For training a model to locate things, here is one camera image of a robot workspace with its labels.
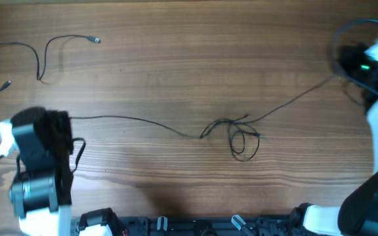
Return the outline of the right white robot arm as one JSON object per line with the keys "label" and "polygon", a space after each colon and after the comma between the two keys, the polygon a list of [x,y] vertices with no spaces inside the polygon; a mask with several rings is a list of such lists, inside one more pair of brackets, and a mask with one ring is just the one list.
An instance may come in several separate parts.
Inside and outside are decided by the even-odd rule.
{"label": "right white robot arm", "polygon": [[342,71],[376,95],[365,100],[373,142],[373,176],[341,206],[305,205],[299,226],[315,235],[378,235],[378,41],[363,52],[361,66],[348,62]]}

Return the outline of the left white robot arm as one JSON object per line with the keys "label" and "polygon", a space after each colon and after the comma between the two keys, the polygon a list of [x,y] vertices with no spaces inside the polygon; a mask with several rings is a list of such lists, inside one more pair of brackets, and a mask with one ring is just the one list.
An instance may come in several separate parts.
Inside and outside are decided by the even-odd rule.
{"label": "left white robot arm", "polygon": [[0,157],[17,151],[9,200],[26,235],[128,235],[110,208],[83,214],[72,223],[70,166],[76,138],[66,111],[24,109],[0,122]]}

